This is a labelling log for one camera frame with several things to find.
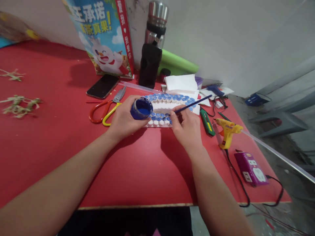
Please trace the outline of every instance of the blue paint jar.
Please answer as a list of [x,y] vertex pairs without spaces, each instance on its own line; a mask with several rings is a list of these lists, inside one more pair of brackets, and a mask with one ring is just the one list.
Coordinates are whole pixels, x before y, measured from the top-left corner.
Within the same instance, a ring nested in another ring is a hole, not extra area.
[[135,100],[130,113],[135,120],[143,120],[148,118],[152,111],[152,103],[148,99],[141,97]]

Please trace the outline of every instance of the glue gun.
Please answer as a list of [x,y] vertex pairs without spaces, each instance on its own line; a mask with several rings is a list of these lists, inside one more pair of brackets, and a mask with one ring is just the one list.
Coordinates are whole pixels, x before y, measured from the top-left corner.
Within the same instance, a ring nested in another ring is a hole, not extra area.
[[207,90],[214,92],[214,94],[216,94],[219,97],[222,97],[224,95],[224,92],[219,90],[219,85],[218,84],[214,84],[214,85],[209,85],[207,87]]
[[223,142],[222,144],[219,145],[220,148],[222,149],[229,149],[231,146],[231,142],[232,142],[232,136],[234,133],[241,133],[241,130],[243,129],[242,126],[240,125],[235,125],[233,122],[231,121],[227,121],[224,119],[214,119],[216,121],[216,123],[220,126],[222,126],[223,128],[223,132],[224,132],[224,136],[223,137]]

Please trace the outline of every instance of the purple power strip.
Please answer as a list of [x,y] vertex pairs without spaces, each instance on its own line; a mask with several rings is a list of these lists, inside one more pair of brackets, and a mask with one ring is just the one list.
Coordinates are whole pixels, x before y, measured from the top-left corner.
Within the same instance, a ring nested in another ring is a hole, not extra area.
[[234,154],[237,164],[242,172],[244,180],[253,185],[267,185],[269,181],[255,161],[254,156],[248,152],[237,152]]

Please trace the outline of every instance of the yellow glue gun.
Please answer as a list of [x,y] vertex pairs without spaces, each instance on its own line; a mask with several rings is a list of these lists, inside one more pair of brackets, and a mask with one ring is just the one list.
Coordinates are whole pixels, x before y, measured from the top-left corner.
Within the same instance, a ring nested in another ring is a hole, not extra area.
[[216,123],[220,126],[222,126],[224,131],[223,142],[219,145],[222,149],[229,149],[232,142],[232,136],[234,133],[241,133],[241,130],[243,129],[242,126],[236,125],[231,121],[227,121],[224,119],[214,119]]

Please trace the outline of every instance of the red scissors handle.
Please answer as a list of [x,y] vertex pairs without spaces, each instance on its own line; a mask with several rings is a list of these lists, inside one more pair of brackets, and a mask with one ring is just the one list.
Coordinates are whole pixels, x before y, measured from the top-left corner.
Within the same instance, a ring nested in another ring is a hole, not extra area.
[[[101,102],[100,104],[97,104],[95,107],[93,107],[93,108],[91,109],[90,115],[89,115],[90,121],[91,121],[93,124],[100,124],[100,123],[102,123],[102,121],[103,121],[104,117],[107,115],[108,110],[109,110],[109,107],[110,107],[110,105],[111,105],[112,103],[113,103],[112,100],[110,100],[110,101],[105,100],[104,102]],[[104,113],[103,113],[102,117],[101,117],[100,119],[98,119],[98,120],[94,119],[94,118],[93,118],[94,112],[95,112],[99,107],[102,107],[102,106],[104,106],[104,105],[106,105],[106,104],[107,104],[107,106],[105,107],[105,110],[104,110]]]

